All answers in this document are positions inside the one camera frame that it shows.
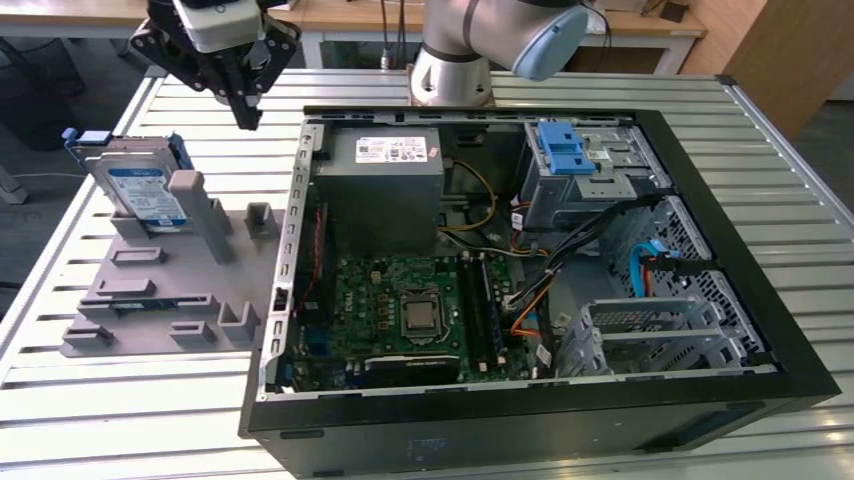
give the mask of metal sheet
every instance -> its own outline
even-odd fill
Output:
[[[851,224],[771,127],[708,77],[579,74],[533,84],[497,73],[495,85],[503,106],[664,112],[844,393],[691,452],[400,478],[711,480],[765,475],[771,468],[780,479],[850,478]],[[282,206],[304,105],[403,105],[405,77],[361,70],[288,71],[262,102],[258,131],[240,132],[229,127],[226,108],[206,95],[172,78],[145,80],[122,119],[134,134],[172,129],[184,134],[206,187],[226,209],[242,209],[250,201]],[[28,280],[28,297],[0,324],[0,340],[9,345],[0,359],[0,444],[14,445],[0,453],[4,478],[288,478],[260,447],[236,436],[248,353],[90,359],[58,354],[76,299],[109,245],[102,237],[112,232],[110,212],[102,192],[86,181]],[[9,342],[4,332],[12,331]]]

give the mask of ram slot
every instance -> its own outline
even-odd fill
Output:
[[[468,363],[471,369],[477,372],[488,371],[497,363],[492,335],[493,322],[489,318],[491,293],[483,268],[483,261],[479,259],[459,258],[456,260]]]

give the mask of wooden desk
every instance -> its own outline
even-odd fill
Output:
[[[125,38],[146,18],[145,0],[0,0],[0,36]],[[273,17],[298,24],[305,0]]]
[[[388,0],[388,30],[393,38],[397,4]],[[420,4],[407,5],[407,40],[420,42]],[[305,66],[322,68],[320,44],[328,41],[380,41],[377,0],[300,0],[293,10],[272,16],[302,28]],[[627,12],[607,12],[615,48],[657,48],[664,54],[655,73],[675,74],[693,40],[705,27],[688,13],[681,23]],[[126,38],[145,19],[145,0],[1,0],[0,35],[69,38]],[[601,46],[601,34],[587,34],[581,46]]]

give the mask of orange wire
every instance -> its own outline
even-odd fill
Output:
[[[545,288],[543,288],[539,291],[539,293],[533,297],[533,300],[531,300],[531,303],[528,303],[528,306],[524,308],[524,310],[521,310],[521,313],[519,314],[519,317],[516,318],[516,321],[512,322],[512,326],[509,327],[509,334],[511,335],[539,335],[539,333],[533,332],[532,330],[519,329],[519,325],[521,325],[521,320],[524,320],[524,316],[531,312],[531,310],[536,306],[537,302],[543,298],[543,295],[545,295],[545,292],[551,288],[551,284],[553,282],[555,282],[555,279],[552,278],[551,281],[548,282],[548,285],[545,285]]]
[[[531,249],[527,250],[521,250],[517,246],[516,246],[516,238],[519,238],[519,234],[521,232],[519,232],[519,230],[512,232],[512,237],[509,237],[509,251],[512,251],[513,253],[520,253],[521,255],[527,255],[528,253],[531,253]],[[540,248],[536,250],[536,253],[539,253],[540,255],[548,255],[548,250],[545,250],[544,248]]]
[[[652,296],[652,271],[643,267],[643,289],[645,296]]]

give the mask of open computer tower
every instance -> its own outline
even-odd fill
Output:
[[[839,392],[657,112],[305,118],[241,415],[296,477],[691,449]]]

